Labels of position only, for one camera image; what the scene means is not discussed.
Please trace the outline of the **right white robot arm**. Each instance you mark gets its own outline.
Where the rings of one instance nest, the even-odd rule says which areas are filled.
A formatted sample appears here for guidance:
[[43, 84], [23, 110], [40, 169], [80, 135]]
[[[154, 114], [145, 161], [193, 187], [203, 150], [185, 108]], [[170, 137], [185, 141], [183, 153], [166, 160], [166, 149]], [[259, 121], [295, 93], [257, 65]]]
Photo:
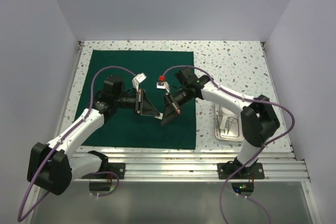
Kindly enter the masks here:
[[181, 115], [182, 107], [193, 99], [213, 102], [237, 115], [241, 121], [244, 137], [242, 148], [234, 159], [234, 172], [240, 178], [246, 178], [253, 171], [258, 158], [258, 151], [265, 142], [279, 129], [280, 123], [269, 99], [260, 95], [256, 98], [243, 96], [231, 89], [224, 90], [209, 75], [198, 77], [194, 67], [181, 65], [175, 74], [181, 87], [171, 92], [165, 75], [161, 75], [156, 84], [157, 89], [164, 89], [164, 111], [161, 124], [170, 123]]

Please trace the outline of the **steel surgical scissors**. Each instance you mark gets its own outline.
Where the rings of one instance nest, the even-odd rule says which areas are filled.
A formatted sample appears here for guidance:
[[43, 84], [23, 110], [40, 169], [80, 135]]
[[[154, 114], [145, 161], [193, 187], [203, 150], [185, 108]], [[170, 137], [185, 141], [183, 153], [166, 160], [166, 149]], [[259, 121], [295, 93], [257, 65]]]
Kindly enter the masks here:
[[216, 119], [215, 119], [215, 126], [216, 126], [216, 132], [218, 135], [221, 133], [221, 122], [222, 122], [222, 115], [220, 111], [216, 111]]

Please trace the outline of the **white packet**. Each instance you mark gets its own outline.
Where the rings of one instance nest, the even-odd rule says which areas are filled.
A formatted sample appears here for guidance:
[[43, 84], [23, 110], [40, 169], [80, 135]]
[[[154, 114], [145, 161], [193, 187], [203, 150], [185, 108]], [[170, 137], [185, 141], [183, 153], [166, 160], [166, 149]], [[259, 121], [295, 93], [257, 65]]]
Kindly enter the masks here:
[[162, 117], [163, 117], [163, 114], [162, 114], [162, 113], [160, 113], [158, 116], [155, 116], [155, 118], [156, 118], [156, 119], [159, 119], [159, 120], [161, 120]]
[[229, 129], [229, 126], [228, 126], [229, 122], [228, 122], [228, 120], [229, 120], [229, 118], [222, 118], [221, 123], [219, 125], [219, 129], [221, 131], [224, 131], [224, 132], [228, 131], [228, 129]]

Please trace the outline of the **stainless steel tray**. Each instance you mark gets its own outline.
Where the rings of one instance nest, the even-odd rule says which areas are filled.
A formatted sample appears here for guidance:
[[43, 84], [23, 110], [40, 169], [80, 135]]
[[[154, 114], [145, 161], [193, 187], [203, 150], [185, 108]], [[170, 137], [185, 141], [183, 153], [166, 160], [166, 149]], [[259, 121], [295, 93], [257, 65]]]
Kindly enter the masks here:
[[220, 141], [243, 142], [240, 117], [232, 111], [215, 104], [215, 136]]

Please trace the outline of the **green surgical cloth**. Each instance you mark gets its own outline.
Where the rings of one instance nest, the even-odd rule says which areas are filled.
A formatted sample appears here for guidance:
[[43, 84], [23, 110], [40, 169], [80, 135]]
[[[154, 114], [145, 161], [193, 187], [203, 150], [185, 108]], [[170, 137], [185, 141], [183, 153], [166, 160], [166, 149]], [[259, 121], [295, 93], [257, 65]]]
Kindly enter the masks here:
[[[78, 118], [89, 105], [91, 83], [95, 82], [94, 91], [98, 92], [103, 88], [105, 79], [112, 74], [120, 75], [125, 89], [129, 90], [133, 87], [132, 73], [144, 73], [146, 79], [140, 83], [140, 88], [145, 90], [149, 101], [163, 112], [164, 91], [156, 88], [159, 77], [172, 66], [193, 64], [192, 52], [94, 50], [75, 117]], [[181, 115], [164, 126], [152, 116], [139, 116], [132, 110], [119, 109], [84, 145], [193, 150], [196, 146], [195, 100], [183, 106]]]

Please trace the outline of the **steel forceps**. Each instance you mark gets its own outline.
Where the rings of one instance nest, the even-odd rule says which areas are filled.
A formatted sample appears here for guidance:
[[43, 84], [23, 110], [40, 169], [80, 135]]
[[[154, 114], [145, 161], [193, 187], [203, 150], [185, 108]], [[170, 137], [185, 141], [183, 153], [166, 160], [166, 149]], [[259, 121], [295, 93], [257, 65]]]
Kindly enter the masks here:
[[234, 117], [229, 118], [229, 129], [227, 132], [225, 132], [225, 135], [227, 136], [236, 136], [237, 135], [237, 119]]

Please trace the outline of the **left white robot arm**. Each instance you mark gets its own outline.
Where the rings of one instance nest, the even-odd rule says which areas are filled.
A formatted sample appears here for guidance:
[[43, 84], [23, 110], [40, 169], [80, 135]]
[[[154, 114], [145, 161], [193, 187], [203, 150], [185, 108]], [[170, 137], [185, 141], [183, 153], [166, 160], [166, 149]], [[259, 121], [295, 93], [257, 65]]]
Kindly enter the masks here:
[[133, 88], [125, 91], [121, 76], [107, 77], [102, 90], [91, 94], [89, 106], [71, 126], [48, 143], [33, 146], [27, 180], [54, 195], [61, 195], [72, 181], [84, 176], [117, 178], [106, 155], [97, 151], [89, 151], [77, 158], [73, 155], [118, 109], [128, 109], [136, 115], [160, 116], [146, 97], [145, 90], [139, 87], [145, 79], [144, 73], [136, 75], [132, 79]]

